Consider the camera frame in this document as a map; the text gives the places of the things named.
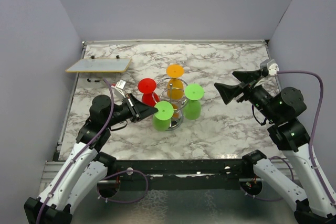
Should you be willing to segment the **green wine glass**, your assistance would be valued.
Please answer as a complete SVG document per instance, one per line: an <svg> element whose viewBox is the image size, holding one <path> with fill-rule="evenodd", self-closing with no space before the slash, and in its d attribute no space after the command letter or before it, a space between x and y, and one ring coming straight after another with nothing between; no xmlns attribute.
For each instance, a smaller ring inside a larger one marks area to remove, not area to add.
<svg viewBox="0 0 336 224"><path fill-rule="evenodd" d="M197 120L201 115L200 99L204 96L204 89L199 84L189 84L184 94L187 104L183 108L183 114L188 120Z"/></svg>
<svg viewBox="0 0 336 224"><path fill-rule="evenodd" d="M157 131L166 131L170 127L174 114L173 106L167 101L160 101L154 106L158 111L153 116L153 127Z"/></svg>

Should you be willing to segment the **red wine glass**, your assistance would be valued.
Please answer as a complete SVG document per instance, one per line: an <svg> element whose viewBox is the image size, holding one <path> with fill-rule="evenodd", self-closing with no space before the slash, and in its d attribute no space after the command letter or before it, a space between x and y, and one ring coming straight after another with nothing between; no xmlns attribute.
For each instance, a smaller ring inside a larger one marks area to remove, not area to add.
<svg viewBox="0 0 336 224"><path fill-rule="evenodd" d="M156 82L151 78L144 78L138 83L138 90L142 93L142 103L155 106L159 101L159 97L154 92L156 89Z"/></svg>

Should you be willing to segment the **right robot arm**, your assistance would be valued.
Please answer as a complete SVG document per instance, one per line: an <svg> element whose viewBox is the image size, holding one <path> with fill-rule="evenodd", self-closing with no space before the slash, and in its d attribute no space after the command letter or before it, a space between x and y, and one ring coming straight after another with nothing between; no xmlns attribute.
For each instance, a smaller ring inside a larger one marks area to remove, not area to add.
<svg viewBox="0 0 336 224"><path fill-rule="evenodd" d="M233 98L249 101L269 121L271 140L292 165L301 184L276 169L259 150L243 156L241 171L246 177L256 175L270 185L290 206L297 223L335 223L335 191L314 154L313 135L297 118L307 108L301 91L286 87L273 97L259 85L261 79L279 73L277 69L234 71L240 84L214 86L225 104Z"/></svg>

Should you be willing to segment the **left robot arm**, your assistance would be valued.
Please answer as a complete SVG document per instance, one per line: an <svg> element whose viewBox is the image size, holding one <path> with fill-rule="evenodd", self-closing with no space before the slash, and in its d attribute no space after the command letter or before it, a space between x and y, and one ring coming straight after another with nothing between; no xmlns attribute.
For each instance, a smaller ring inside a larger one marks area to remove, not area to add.
<svg viewBox="0 0 336 224"><path fill-rule="evenodd" d="M157 112L132 94L121 105L107 95L96 96L90 116L79 130L76 142L61 169L37 198L28 198L24 211L29 223L71 223L80 202L98 181L115 175L116 159L100 152L110 137L110 127L130 120L141 121Z"/></svg>

